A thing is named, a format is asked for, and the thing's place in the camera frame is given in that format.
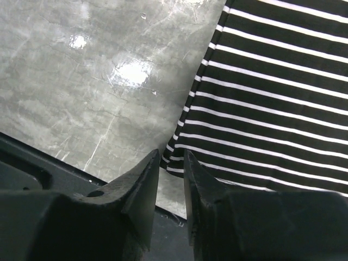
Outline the thin striped tank top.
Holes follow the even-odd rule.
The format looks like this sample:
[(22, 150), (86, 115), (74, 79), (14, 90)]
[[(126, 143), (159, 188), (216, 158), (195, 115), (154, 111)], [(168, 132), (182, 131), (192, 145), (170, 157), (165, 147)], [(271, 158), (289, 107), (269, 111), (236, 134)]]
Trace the thin striped tank top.
[(227, 1), (161, 167), (347, 196), (347, 1)]

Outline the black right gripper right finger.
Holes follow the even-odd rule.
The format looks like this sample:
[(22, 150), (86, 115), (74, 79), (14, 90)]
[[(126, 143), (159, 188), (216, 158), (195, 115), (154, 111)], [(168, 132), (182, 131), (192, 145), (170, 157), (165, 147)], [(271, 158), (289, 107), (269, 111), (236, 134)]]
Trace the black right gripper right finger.
[(184, 153), (195, 260), (347, 260), (347, 200), (334, 192), (240, 191)]

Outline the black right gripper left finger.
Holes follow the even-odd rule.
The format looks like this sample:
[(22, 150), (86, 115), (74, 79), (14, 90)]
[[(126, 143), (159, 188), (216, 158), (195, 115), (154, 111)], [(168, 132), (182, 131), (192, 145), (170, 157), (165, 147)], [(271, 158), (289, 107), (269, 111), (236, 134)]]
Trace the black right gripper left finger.
[(159, 152), (87, 195), (44, 189), (1, 164), (1, 260), (141, 260), (150, 249)]

